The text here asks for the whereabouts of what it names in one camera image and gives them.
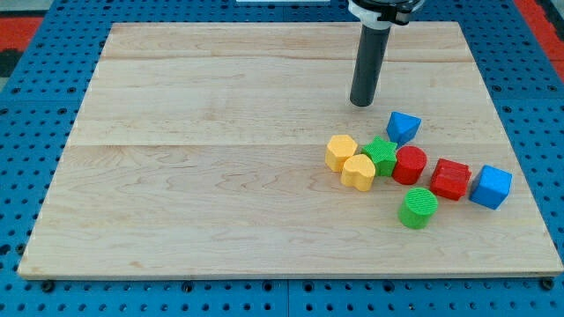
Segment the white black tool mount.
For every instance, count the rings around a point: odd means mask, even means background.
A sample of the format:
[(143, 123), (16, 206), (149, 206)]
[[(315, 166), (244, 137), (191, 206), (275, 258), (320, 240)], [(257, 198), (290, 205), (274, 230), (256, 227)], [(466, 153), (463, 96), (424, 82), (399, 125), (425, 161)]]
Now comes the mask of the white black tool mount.
[(412, 15), (426, 0), (348, 0), (348, 11), (363, 26), (386, 29), (392, 25), (406, 26)]

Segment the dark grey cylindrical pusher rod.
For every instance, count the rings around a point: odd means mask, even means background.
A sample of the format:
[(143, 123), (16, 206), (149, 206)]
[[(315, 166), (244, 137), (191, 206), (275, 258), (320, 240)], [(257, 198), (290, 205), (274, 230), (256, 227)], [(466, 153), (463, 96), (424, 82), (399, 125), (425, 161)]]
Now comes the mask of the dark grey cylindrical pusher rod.
[(357, 107), (370, 106), (375, 98), (390, 28), (361, 28), (350, 101)]

